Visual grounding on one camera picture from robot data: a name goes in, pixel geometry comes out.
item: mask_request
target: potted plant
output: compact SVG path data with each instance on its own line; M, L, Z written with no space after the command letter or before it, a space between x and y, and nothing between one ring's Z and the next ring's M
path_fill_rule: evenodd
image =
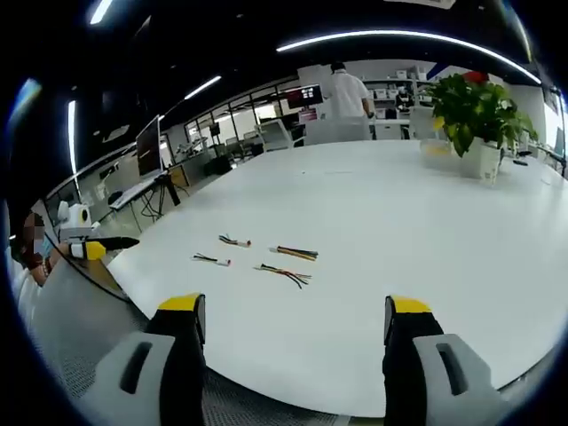
M501 149L527 135L537 140L530 118L518 111L499 84L468 82L450 75L428 88L434 105L435 126L444 128L455 152L461 157L464 176L494 182L501 162Z

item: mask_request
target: white flower pot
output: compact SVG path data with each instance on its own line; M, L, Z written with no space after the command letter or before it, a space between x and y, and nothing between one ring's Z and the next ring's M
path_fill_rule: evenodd
M481 179L493 185L499 172L501 150L495 142L484 142L474 138L469 151L461 158L461 175L466 178Z

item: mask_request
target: white table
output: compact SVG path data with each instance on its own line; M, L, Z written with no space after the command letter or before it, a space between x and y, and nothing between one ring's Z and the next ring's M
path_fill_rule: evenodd
M289 404L384 416L389 294L428 303L501 387L551 349L568 305L568 185L529 162L506 159L487 187L423 167L412 140L263 154L170 212L110 270L148 317L171 296L204 293L208 365ZM319 259L268 250L279 244ZM196 252L233 264L192 261ZM300 290L253 269L261 263L313 279Z

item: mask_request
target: black ceiling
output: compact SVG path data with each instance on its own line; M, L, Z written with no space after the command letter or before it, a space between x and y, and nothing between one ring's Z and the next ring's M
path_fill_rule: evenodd
M13 43L4 51L11 59L11 71L19 77L16 81L34 77L44 96L52 96L40 105L51 109L65 111L70 99L77 100L79 168L109 149L101 139L111 130L131 124L125 136L125 142L131 142L150 117L170 110L214 75L223 76L221 82L181 102L162 127L185 122L242 91L292 75L299 67L332 59L424 59L531 83L480 53L415 38L361 37L276 52L284 43L309 36L395 28L460 38L526 64L521 43L493 0L457 0L450 11L380 0L356 4L114 0L102 22L91 26L98 3L22 0L17 4L21 12L1 18L4 32L14 25L18 29L5 34ZM31 133L39 134L28 140L52 146L63 152L61 158L68 155L65 114L36 116L45 118L41 124L29 125Z

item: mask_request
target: gray floor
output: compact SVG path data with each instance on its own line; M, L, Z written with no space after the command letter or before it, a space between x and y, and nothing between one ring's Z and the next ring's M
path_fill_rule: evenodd
M191 202L191 196L202 189L204 186L214 182L219 176L211 176L202 180L199 184L191 187L184 188L185 191L178 188L177 193L182 204L186 202ZM151 201L152 205L157 208L159 203L159 192L156 192ZM136 214L136 218L142 229L142 232L151 226L154 222L150 217L144 217L140 214L140 211L144 207L145 202L143 200L137 200L132 203L132 209L127 207L121 211L112 214L101 221L101 233L105 236L130 236L137 238L141 234L138 229L136 220L133 216ZM163 202L163 214L167 214L175 208L173 202L171 201L170 195L166 191ZM113 255L107 256L105 259L106 263L112 260ZM509 384L504 389L501 390L503 397L512 405L512 407L522 404L526 398L531 396L533 390L538 386L543 376L548 371L548 368L552 361L554 360L554 351L547 355L541 362L529 370L525 375L520 377L515 382ZM381 426L383 425L382 419L367 419L362 417L348 417L340 416L336 422L337 426Z

